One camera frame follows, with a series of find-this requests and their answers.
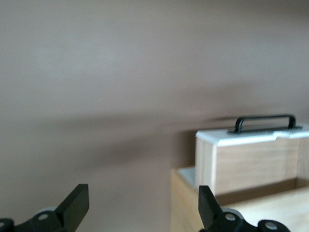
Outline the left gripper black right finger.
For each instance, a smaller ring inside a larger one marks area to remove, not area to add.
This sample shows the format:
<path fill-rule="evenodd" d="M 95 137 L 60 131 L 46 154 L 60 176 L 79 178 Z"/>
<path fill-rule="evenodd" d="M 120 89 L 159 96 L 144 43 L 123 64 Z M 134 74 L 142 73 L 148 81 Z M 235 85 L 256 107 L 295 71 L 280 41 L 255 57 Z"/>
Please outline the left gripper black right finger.
<path fill-rule="evenodd" d="M 202 232 L 288 232 L 282 223 L 264 219 L 257 226 L 248 223 L 243 215 L 231 208 L 221 207 L 209 186 L 199 186 L 198 211 L 204 228 Z"/>

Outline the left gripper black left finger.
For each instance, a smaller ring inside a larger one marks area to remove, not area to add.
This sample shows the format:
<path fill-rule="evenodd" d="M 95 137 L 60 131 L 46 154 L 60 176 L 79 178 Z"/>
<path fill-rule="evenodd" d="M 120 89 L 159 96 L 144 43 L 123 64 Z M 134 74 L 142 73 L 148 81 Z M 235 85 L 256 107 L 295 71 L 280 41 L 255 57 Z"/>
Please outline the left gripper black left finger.
<path fill-rule="evenodd" d="M 78 184 L 55 210 L 37 213 L 19 225 L 15 225 L 11 218 L 1 218 L 0 230 L 2 232 L 74 232 L 88 209 L 88 185 Z"/>

